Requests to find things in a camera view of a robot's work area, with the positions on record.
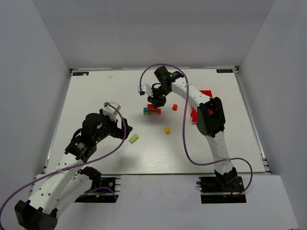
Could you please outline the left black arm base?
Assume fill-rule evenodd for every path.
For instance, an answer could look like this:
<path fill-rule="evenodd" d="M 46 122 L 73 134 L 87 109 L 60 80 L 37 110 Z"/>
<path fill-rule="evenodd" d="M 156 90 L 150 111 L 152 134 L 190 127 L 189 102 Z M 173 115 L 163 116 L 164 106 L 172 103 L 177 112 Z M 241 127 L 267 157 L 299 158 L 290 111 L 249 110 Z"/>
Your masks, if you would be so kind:
<path fill-rule="evenodd" d="M 116 203 L 121 185 L 121 176 L 101 176 L 100 187 L 88 190 L 80 195 L 75 203 Z"/>

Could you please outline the red arch wood block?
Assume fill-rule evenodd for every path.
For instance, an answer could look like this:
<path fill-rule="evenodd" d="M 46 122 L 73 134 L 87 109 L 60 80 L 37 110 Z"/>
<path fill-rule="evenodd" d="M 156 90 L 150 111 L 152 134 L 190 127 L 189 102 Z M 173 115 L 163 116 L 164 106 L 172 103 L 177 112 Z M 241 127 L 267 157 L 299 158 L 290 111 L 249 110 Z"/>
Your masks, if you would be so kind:
<path fill-rule="evenodd" d="M 156 109 L 156 110 L 148 110 L 148 114 L 161 114 L 161 109 Z"/>

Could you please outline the teal long wood block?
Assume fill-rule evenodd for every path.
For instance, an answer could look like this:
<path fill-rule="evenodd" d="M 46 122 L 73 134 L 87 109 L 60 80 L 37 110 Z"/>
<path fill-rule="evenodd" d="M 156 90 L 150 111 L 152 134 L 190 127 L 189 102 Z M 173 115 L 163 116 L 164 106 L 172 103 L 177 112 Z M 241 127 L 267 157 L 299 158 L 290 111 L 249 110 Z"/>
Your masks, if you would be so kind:
<path fill-rule="evenodd" d="M 150 110 L 150 109 L 144 107 L 144 108 L 143 108 L 143 112 L 144 112 L 144 113 L 155 113 L 156 111 L 155 111 L 155 110 Z"/>

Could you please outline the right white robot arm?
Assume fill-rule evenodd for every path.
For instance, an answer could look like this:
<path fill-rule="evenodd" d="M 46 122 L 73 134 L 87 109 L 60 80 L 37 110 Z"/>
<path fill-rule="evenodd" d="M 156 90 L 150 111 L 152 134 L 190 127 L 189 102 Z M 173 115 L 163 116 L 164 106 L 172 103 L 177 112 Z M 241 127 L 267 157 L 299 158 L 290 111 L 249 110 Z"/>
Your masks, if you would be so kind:
<path fill-rule="evenodd" d="M 224 191 L 230 189 L 237 178 L 237 172 L 230 161 L 224 139 L 225 115 L 220 98 L 203 94 L 187 83 L 183 73 L 179 71 L 171 73 L 165 66 L 159 67 L 154 75 L 159 81 L 159 87 L 146 86 L 148 102 L 157 109 L 165 105 L 166 96 L 173 92 L 185 99 L 196 110 L 197 129 L 209 143 L 218 186 Z"/>

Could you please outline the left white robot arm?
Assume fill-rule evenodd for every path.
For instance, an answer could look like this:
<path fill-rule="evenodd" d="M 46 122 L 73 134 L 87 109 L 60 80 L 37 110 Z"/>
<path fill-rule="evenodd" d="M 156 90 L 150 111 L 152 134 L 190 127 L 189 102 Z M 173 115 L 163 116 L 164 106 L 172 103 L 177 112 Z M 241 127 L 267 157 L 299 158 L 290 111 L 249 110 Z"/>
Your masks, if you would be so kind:
<path fill-rule="evenodd" d="M 107 137 L 126 140 L 133 130 L 125 118 L 118 127 L 117 113 L 104 110 L 85 117 L 76 130 L 55 171 L 26 201 L 14 207 L 17 221 L 27 230 L 53 230 L 62 212 L 83 193 L 103 189 L 101 173 L 89 166 L 97 145 Z"/>

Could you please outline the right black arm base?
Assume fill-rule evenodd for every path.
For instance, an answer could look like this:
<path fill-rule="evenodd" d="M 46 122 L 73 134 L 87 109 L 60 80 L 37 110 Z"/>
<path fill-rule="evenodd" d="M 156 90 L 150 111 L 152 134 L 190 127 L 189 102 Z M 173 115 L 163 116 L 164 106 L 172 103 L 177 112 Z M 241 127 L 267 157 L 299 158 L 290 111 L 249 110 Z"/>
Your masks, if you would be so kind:
<path fill-rule="evenodd" d="M 240 204 L 246 203 L 243 192 L 244 184 L 242 177 L 237 177 L 230 186 L 222 188 L 222 184 L 216 177 L 200 177 L 196 182 L 200 188 L 202 204 Z"/>

